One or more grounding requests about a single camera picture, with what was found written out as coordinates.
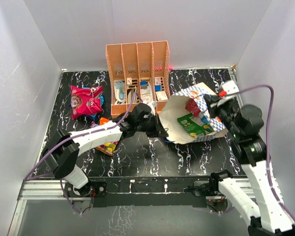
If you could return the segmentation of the blue checkered paper bag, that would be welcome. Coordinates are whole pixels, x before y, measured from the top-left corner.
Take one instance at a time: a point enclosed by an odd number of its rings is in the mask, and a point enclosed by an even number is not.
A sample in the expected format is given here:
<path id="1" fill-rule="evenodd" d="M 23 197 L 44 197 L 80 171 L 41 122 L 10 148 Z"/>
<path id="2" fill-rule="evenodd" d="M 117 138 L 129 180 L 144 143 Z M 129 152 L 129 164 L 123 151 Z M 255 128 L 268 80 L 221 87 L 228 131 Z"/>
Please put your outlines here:
<path id="1" fill-rule="evenodd" d="M 204 100 L 204 95 L 215 95 L 215 93 L 205 84 L 199 83 L 191 87 L 182 89 L 174 93 L 167 101 L 162 109 L 159 118 L 163 128 L 167 131 L 167 139 L 175 144 L 187 144 L 195 142 L 209 141 L 215 138 L 225 136 L 228 131 L 218 118 L 210 118 L 207 110 L 207 105 Z M 190 135 L 184 130 L 184 126 L 177 120 L 190 112 L 186 110 L 186 106 L 190 101 L 195 101 L 200 109 L 200 114 L 197 119 L 205 117 L 207 124 L 213 130 L 210 133 L 203 135 Z"/>

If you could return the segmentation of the green snack packet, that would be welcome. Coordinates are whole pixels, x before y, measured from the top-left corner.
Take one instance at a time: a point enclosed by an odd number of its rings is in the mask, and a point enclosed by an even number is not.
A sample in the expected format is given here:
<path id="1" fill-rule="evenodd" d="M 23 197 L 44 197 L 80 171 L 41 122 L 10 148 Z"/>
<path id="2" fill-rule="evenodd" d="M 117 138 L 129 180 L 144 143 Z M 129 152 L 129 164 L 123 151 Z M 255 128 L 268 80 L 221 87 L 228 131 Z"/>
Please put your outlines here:
<path id="1" fill-rule="evenodd" d="M 188 113 L 177 118 L 177 122 L 190 136 L 200 138 L 214 132 L 210 125 L 206 125 L 201 121 L 202 115 L 203 114 L 200 113 L 198 117 L 194 117 L 191 113 Z"/>

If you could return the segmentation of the orange Fox's candy bag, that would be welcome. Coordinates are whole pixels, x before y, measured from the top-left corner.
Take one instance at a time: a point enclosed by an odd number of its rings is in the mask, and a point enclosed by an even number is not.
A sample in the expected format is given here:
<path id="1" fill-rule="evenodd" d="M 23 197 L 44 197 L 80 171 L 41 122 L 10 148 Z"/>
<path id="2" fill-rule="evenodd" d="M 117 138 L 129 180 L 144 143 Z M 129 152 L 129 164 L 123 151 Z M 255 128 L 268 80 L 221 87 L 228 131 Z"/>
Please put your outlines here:
<path id="1" fill-rule="evenodd" d="M 108 119 L 100 118 L 99 125 L 104 125 L 107 122 L 109 122 Z M 116 147 L 117 147 L 117 145 L 118 145 L 118 142 L 107 142 L 107 143 L 104 143 L 103 145 L 97 146 L 96 149 L 101 151 L 102 153 L 104 153 L 106 155 L 112 156 L 115 149 L 116 149 Z"/>

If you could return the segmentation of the purple Fox's candy bag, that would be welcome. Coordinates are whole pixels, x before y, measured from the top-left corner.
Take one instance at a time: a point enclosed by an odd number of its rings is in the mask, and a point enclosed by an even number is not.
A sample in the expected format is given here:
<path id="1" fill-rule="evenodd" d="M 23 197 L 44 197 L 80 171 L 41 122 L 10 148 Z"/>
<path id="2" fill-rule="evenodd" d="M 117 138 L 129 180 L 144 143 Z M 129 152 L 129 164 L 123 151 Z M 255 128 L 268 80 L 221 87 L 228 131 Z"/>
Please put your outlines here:
<path id="1" fill-rule="evenodd" d="M 97 127 L 97 126 L 99 126 L 97 123 L 95 123 L 95 122 L 91 123 L 91 128 L 94 128 L 94 127 Z"/>

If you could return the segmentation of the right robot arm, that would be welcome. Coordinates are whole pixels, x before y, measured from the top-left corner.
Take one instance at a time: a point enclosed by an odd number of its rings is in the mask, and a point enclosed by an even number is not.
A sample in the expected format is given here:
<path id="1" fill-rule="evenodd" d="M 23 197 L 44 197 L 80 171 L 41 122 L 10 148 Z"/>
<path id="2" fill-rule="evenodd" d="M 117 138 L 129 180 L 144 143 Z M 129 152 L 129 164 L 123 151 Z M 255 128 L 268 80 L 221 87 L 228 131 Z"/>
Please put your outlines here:
<path id="1" fill-rule="evenodd" d="M 205 95 L 209 115 L 218 117 L 232 135 L 232 151 L 244 170 L 255 200 L 241 189 L 229 171 L 210 176 L 209 189 L 215 195 L 225 195 L 239 212 L 251 236 L 295 236 L 295 220 L 281 207 L 273 195 L 267 145 L 259 135 L 264 125 L 262 111 L 245 105 L 236 111 L 231 101 L 218 95 Z"/>

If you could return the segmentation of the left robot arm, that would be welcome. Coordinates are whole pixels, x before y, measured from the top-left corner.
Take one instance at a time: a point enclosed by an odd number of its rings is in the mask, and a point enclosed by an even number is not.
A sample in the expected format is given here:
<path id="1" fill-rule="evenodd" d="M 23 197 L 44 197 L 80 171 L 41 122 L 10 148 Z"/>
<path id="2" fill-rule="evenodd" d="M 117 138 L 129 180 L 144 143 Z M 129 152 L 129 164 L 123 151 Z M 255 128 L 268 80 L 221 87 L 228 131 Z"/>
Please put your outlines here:
<path id="1" fill-rule="evenodd" d="M 93 187 L 87 174 L 77 166 L 77 158 L 84 152 L 105 143 L 119 142 L 137 132 L 144 132 L 150 138 L 167 137 L 159 115 L 157 103 L 140 103 L 131 112 L 84 131 L 67 132 L 58 130 L 42 151 L 42 160 L 53 176 L 65 180 L 82 197 L 98 191 Z"/>

